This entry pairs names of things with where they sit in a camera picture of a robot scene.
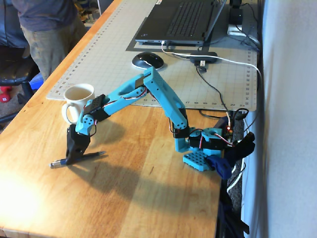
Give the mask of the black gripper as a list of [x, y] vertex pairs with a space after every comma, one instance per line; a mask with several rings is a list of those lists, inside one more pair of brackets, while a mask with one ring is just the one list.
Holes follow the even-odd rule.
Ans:
[[90, 144], [90, 136], [77, 133], [75, 128], [76, 125], [71, 124], [67, 129], [66, 165], [80, 159]]

